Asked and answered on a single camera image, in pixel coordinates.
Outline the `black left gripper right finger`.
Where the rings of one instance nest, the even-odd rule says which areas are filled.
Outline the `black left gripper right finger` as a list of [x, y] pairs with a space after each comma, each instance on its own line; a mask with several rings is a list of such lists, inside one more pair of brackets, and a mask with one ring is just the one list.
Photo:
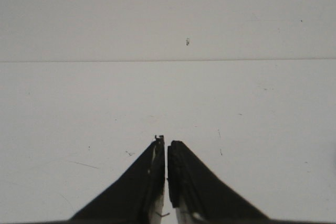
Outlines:
[[167, 148], [169, 196], [178, 223], [269, 223], [223, 183], [182, 141]]

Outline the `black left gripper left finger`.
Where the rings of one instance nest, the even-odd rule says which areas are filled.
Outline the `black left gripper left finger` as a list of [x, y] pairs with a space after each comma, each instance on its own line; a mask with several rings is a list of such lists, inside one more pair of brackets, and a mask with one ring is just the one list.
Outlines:
[[160, 135], [118, 180], [68, 222], [161, 223], [164, 185], [164, 137]]

